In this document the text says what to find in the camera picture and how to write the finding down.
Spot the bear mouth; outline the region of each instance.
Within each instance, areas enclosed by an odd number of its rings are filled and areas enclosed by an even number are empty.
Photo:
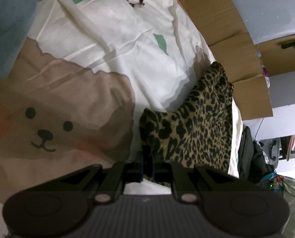
[[[34,142],[31,141],[31,144],[32,144],[35,148],[37,148],[37,149],[44,149],[44,150],[47,151],[47,152],[55,152],[55,151],[56,151],[56,149],[47,149],[47,148],[45,147],[45,142],[46,142],[46,140],[43,140],[43,141],[42,141],[42,144],[40,144],[40,145],[36,145]]]

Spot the leopard print cloth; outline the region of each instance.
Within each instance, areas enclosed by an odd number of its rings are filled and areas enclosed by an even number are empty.
[[[146,108],[140,118],[143,151],[184,167],[206,164],[228,172],[233,88],[222,65],[214,62],[177,111]]]

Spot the bed sheet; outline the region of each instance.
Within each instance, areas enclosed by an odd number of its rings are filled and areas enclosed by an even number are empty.
[[[144,108],[178,108],[215,61],[176,0],[144,3],[38,3],[15,65],[0,81],[1,202],[94,162],[109,167],[133,158]],[[242,121],[234,102],[233,118],[228,172],[237,176]]]

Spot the bear eye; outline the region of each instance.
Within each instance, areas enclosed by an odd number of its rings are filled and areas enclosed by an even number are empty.
[[[33,119],[36,116],[36,111],[34,108],[29,107],[26,109],[25,115],[28,119]]]
[[[63,129],[64,129],[64,131],[67,131],[67,132],[71,131],[73,129],[72,122],[71,121],[64,122]]]

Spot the pink object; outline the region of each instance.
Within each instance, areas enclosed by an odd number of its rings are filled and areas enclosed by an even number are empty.
[[[291,143],[291,150],[295,147],[295,134],[293,135],[292,143]]]

